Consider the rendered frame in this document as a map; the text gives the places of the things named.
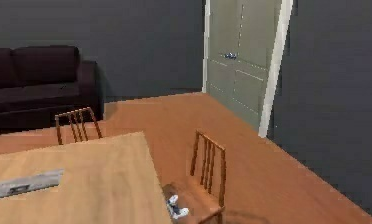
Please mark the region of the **grey-green panelled room door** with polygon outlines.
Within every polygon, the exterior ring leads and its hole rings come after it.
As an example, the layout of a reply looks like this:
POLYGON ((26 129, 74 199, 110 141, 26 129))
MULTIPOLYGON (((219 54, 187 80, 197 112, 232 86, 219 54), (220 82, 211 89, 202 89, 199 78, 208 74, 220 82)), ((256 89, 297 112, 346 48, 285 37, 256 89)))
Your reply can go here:
POLYGON ((267 135, 293 0, 206 0, 203 91, 267 135), (236 60, 225 53, 235 53, 236 60))

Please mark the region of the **brown wooden slatted chair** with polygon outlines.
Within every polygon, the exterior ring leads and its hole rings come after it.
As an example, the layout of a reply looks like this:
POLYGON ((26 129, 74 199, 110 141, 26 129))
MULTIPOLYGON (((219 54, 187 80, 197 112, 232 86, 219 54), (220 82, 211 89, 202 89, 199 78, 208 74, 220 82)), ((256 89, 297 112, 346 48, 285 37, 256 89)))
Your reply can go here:
POLYGON ((170 211, 172 224, 224 224, 226 168, 225 148, 197 130, 189 174, 163 186, 166 201, 178 196, 177 209, 170 211), (213 194, 216 156, 220 157, 217 196, 213 194))
POLYGON ((55 127, 56 127, 57 141, 59 145, 63 144, 61 125, 60 125, 61 118, 66 118, 68 120, 75 142, 82 142, 82 141, 89 140, 87 129, 85 127, 85 117, 84 117, 85 113, 87 113, 90 116, 90 119, 95 126, 98 138, 103 137, 93 110, 90 107, 85 107, 85 108, 57 114, 55 116, 55 127))

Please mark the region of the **white and blue small object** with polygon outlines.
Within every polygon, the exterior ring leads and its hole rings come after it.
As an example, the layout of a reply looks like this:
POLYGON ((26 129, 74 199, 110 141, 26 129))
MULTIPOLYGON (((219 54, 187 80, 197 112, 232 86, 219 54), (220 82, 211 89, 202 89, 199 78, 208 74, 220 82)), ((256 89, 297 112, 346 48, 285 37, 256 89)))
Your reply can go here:
POLYGON ((179 196, 178 195, 172 195, 167 201, 166 201, 166 206, 167 209, 170 213, 170 216, 173 219, 179 219, 182 217, 185 217, 189 214, 189 209, 188 208, 180 208, 177 205, 179 196))

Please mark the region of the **light wooden table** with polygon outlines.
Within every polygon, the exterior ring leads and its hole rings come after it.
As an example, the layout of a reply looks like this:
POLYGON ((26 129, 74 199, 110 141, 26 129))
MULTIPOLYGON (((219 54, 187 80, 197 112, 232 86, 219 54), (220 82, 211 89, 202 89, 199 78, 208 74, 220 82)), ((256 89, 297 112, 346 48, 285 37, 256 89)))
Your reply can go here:
POLYGON ((0 224, 172 224, 141 132, 0 155, 0 181, 55 169, 57 187, 0 199, 0 224))

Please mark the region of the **dark maroon sofa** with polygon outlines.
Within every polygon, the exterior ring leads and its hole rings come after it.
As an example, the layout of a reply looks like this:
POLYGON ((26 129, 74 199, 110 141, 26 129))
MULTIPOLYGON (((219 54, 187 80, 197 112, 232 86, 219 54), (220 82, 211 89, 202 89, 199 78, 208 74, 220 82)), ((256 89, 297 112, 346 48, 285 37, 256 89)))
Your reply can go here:
POLYGON ((97 63, 77 47, 0 48, 0 134, 52 127, 85 107, 102 118, 97 63))

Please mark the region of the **grey flat remote control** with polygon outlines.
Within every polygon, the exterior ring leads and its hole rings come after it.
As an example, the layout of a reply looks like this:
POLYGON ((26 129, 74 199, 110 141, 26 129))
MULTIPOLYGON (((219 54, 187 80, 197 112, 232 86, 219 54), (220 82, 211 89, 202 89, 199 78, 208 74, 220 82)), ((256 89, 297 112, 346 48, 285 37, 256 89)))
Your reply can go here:
POLYGON ((63 174, 63 169, 56 169, 37 175, 1 181, 0 198, 58 186, 63 174))

